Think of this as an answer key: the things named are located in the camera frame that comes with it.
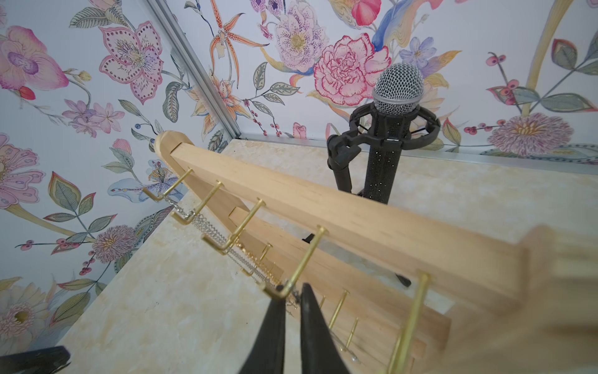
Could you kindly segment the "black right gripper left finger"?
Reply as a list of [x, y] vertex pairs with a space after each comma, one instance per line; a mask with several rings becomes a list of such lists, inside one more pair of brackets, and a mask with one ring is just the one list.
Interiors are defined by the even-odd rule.
[[286, 302], [272, 299], [258, 335], [239, 373], [283, 373], [286, 341]]

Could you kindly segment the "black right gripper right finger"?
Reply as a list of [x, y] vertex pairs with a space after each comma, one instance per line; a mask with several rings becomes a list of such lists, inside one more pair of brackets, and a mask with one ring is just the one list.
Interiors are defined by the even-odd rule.
[[309, 283], [301, 290], [301, 370], [303, 374], [349, 374]]

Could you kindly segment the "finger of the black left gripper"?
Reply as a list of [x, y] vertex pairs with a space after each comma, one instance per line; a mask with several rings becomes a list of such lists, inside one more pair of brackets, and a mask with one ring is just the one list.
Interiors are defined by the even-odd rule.
[[70, 358], [64, 346], [6, 355], [1, 357], [1, 374], [53, 374], [68, 366]]

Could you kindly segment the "wooden jewelry display stand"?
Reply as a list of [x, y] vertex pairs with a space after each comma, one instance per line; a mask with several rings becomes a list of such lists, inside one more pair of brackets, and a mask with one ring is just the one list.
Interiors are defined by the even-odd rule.
[[597, 241], [542, 225], [514, 245], [161, 134], [160, 159], [286, 297], [344, 294], [348, 338], [389, 372], [597, 370]]

